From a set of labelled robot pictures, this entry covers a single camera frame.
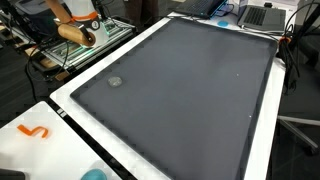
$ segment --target floor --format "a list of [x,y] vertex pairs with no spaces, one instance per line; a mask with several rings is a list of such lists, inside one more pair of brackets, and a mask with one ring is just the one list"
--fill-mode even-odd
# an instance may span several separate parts
[[[167,15],[170,12],[168,8],[176,5],[176,2],[170,0],[159,0],[159,14]],[[116,1],[108,7],[112,15],[124,16],[122,1]],[[4,46],[0,50],[0,128],[35,104],[32,99],[31,86],[24,73],[26,62],[27,58],[17,54],[11,47]],[[35,82],[38,99],[47,101],[49,94],[63,84],[57,81]],[[299,126],[299,128],[320,144],[319,127]],[[277,129],[267,179],[320,179],[320,155],[308,156],[304,151],[304,145],[295,136],[279,125]]]

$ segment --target office chair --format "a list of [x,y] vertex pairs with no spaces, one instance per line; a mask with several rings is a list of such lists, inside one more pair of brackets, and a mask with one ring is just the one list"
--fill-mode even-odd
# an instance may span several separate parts
[[320,126],[319,59],[320,55],[299,64],[301,77],[297,89],[282,96],[278,113],[278,122],[306,143],[312,155],[319,153],[319,146],[292,123]]

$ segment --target orange plastic piece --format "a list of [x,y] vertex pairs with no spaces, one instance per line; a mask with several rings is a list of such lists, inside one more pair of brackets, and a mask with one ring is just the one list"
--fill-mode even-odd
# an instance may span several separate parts
[[21,132],[23,132],[24,134],[26,134],[27,136],[32,136],[33,134],[37,133],[37,132],[40,132],[41,130],[44,131],[44,133],[42,134],[42,138],[46,138],[47,135],[48,135],[48,129],[47,128],[44,128],[42,126],[38,126],[34,129],[32,129],[31,131],[29,129],[27,129],[24,125],[20,124],[18,127],[17,127]]
[[96,18],[98,16],[97,11],[94,11],[86,16],[74,16],[72,15],[72,20],[87,20],[87,19],[91,19],[93,20],[94,18]]
[[288,38],[288,37],[282,36],[282,37],[279,39],[279,44],[280,44],[282,41],[287,41],[287,43],[290,43],[290,42],[291,42],[291,39]]

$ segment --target white table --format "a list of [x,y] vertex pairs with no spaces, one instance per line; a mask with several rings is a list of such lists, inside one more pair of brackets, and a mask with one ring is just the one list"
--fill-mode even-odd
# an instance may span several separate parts
[[[30,137],[17,129],[43,126],[49,130]],[[45,102],[0,129],[0,168],[22,171],[27,180],[80,180],[91,169],[110,180],[121,178]]]
[[[259,2],[250,4],[263,5]],[[278,8],[287,9],[287,19],[295,11],[296,7],[280,5],[273,3]],[[228,21],[229,26],[226,28],[240,30],[236,25],[237,18],[234,15],[226,17],[214,17],[211,20],[202,20],[200,22],[216,26],[220,20]],[[72,81],[55,91],[50,98],[56,102],[70,117],[72,117],[82,128],[84,128],[96,141],[101,144],[114,158],[116,158],[127,170],[129,170],[138,179],[169,179],[142,156],[137,154],[132,148],[126,145],[122,140],[116,137],[110,130],[95,120],[89,113],[77,105],[71,98],[70,94],[87,80],[95,76],[98,72],[120,58],[130,49],[139,44],[153,32],[158,30],[170,19],[162,19],[154,26],[105,57],[103,60],[92,66],[87,71],[74,78]],[[256,132],[253,138],[250,157],[245,173],[246,180],[263,180],[266,177],[269,156],[272,147],[273,135],[275,130],[276,118],[282,85],[284,81],[285,69],[280,59],[275,58],[272,64],[271,73],[268,79],[264,100],[261,106]]]

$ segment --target chair leg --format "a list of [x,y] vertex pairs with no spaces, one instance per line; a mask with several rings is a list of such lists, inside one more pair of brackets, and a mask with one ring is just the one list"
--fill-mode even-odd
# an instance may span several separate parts
[[294,135],[296,135],[299,139],[301,139],[303,142],[305,142],[308,146],[311,147],[311,153],[317,154],[319,151],[318,145],[312,141],[307,135],[305,135],[303,132],[301,132],[298,128],[296,128],[293,124],[290,122],[279,120],[280,124],[283,125],[286,129],[291,131]]

